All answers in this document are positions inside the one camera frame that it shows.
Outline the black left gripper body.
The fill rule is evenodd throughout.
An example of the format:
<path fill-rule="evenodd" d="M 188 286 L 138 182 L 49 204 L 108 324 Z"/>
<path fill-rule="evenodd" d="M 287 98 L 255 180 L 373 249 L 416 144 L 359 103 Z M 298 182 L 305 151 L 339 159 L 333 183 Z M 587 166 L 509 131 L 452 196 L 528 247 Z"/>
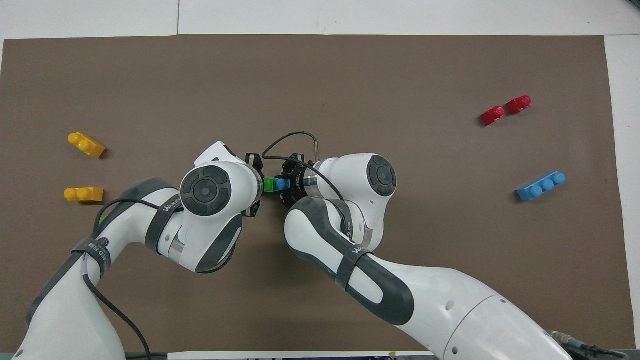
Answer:
<path fill-rule="evenodd" d="M 265 193 L 265 175 L 263 174 L 263 161 L 259 153 L 246 153 L 247 166 L 252 168 L 257 178 L 257 194 L 251 207 L 242 212 L 243 217 L 254 218 L 258 214 L 261 205 L 260 199 Z"/>

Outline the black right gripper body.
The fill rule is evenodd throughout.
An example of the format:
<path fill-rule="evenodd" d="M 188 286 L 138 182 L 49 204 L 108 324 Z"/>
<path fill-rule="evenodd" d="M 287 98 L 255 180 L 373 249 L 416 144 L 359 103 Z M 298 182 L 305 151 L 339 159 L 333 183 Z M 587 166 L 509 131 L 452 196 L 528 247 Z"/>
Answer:
<path fill-rule="evenodd" d="M 278 192 L 293 191 L 294 197 L 292 200 L 282 200 L 286 208 L 292 208 L 300 199 L 308 196 L 305 178 L 312 176 L 313 171 L 304 159 L 301 153 L 293 153 L 289 158 L 285 158 L 286 161 L 282 165 L 282 172 L 291 173 L 291 178 L 278 178 Z"/>

